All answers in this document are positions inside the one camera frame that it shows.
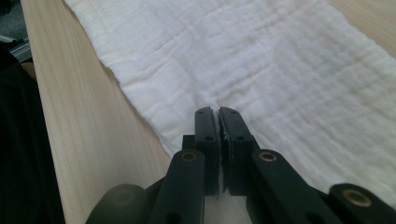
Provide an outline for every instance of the black fabric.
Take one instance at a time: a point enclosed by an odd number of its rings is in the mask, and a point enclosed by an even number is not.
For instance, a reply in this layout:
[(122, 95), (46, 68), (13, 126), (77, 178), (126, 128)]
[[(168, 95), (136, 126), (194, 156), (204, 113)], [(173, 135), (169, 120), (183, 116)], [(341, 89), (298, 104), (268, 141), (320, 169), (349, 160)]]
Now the black fabric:
[(64, 223), (38, 87), (18, 63), (0, 71), (0, 223)]

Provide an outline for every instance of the wood grain surface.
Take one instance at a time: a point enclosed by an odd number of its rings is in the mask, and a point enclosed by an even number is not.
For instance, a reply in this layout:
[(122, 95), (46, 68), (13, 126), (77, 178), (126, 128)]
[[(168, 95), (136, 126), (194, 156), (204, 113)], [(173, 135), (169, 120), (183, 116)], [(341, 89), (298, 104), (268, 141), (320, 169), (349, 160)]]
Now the wood grain surface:
[[(333, 0), (396, 56), (394, 1)], [(148, 187), (169, 165), (159, 139), (98, 61), (61, 0), (22, 0), (67, 223), (84, 223), (110, 188)], [(243, 197), (207, 198), (205, 223), (249, 223)]]

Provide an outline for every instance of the wooden table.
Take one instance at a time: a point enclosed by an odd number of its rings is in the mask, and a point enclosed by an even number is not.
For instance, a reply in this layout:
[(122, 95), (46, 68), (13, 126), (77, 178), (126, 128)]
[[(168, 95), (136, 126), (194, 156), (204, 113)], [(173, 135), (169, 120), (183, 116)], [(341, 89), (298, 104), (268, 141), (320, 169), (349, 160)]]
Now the wooden table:
[[(332, 2), (396, 56), (395, 1)], [(146, 188), (165, 175), (170, 160), (68, 6), (61, 0), (22, 0), (22, 6), (65, 219), (84, 223), (107, 190), (121, 183)], [(205, 223), (249, 223), (244, 199), (207, 198)]]

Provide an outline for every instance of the folded cloth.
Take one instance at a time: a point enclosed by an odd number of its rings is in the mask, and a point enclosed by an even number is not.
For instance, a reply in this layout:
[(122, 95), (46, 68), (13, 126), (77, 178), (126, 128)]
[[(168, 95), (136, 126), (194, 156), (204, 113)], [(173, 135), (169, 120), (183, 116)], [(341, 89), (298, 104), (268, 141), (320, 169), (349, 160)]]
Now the folded cloth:
[(238, 110), (308, 184), (396, 203), (396, 61), (324, 0), (65, 0), (169, 156)]

